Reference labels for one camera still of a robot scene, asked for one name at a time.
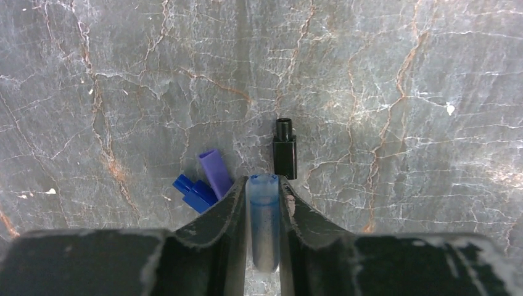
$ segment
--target marble surface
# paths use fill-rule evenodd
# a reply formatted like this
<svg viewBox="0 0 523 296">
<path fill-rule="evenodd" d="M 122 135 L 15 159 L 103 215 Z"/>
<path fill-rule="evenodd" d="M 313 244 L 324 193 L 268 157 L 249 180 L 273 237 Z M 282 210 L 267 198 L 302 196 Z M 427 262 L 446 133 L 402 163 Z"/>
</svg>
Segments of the marble surface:
<svg viewBox="0 0 523 296">
<path fill-rule="evenodd" d="M 353 232 L 467 231 L 523 265 L 523 2 L 0 0 L 0 245 L 177 229 L 171 186 L 271 171 Z M 245 293 L 275 295 L 249 268 Z"/>
</svg>

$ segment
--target purple plastic piece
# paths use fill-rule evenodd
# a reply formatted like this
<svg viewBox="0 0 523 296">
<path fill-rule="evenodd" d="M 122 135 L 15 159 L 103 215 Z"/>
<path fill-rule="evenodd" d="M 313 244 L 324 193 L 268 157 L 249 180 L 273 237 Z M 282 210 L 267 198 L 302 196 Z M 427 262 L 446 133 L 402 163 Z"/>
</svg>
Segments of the purple plastic piece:
<svg viewBox="0 0 523 296">
<path fill-rule="evenodd" d="M 200 154 L 200 163 L 216 197 L 218 200 L 221 200 L 229 191 L 233 182 L 227 172 L 225 163 L 221 159 L 220 153 L 216 149 L 204 152 Z"/>
</svg>

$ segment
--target blue marker cap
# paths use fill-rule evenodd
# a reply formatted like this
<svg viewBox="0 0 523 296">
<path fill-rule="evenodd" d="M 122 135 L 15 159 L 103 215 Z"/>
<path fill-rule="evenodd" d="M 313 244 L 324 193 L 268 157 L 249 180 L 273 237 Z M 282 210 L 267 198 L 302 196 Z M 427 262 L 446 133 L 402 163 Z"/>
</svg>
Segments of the blue marker cap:
<svg viewBox="0 0 523 296">
<path fill-rule="evenodd" d="M 233 182 L 227 172 L 225 163 L 223 163 L 223 159 L 221 159 L 220 153 L 218 150 L 213 149 L 200 154 L 199 158 L 216 197 L 218 200 L 222 199 L 233 185 Z"/>
<path fill-rule="evenodd" d="M 181 174 L 173 183 L 173 186 L 184 195 L 183 201 L 200 214 L 218 201 L 212 189 L 202 180 L 193 183 Z"/>
</svg>

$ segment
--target clear vial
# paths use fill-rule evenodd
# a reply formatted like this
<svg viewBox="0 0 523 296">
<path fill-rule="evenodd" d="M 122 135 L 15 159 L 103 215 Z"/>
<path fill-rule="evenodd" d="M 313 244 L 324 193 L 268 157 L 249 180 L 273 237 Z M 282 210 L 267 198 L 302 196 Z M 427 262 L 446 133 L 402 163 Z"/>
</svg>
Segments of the clear vial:
<svg viewBox="0 0 523 296">
<path fill-rule="evenodd" d="M 279 264 L 278 176 L 253 175 L 247 181 L 252 239 L 252 261 L 256 269 L 272 273 Z"/>
</svg>

